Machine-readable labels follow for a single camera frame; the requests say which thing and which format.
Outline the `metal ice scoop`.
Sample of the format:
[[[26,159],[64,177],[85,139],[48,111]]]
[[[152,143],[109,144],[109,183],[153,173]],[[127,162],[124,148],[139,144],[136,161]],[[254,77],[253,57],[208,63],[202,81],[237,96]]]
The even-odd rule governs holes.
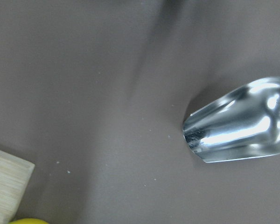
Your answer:
[[[182,133],[206,163],[280,154],[280,77],[245,84],[192,113]]]

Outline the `wooden cutting board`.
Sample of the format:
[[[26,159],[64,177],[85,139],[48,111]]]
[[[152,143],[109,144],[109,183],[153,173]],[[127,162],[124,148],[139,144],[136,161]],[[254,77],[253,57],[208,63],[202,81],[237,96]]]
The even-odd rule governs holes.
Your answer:
[[[0,224],[15,216],[35,164],[0,151]]]

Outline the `whole lemon upper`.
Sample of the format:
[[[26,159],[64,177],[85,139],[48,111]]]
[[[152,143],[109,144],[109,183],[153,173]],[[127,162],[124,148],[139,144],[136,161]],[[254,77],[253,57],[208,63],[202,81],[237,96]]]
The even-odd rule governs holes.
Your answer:
[[[37,218],[23,218],[9,222],[9,224],[49,224],[48,222]]]

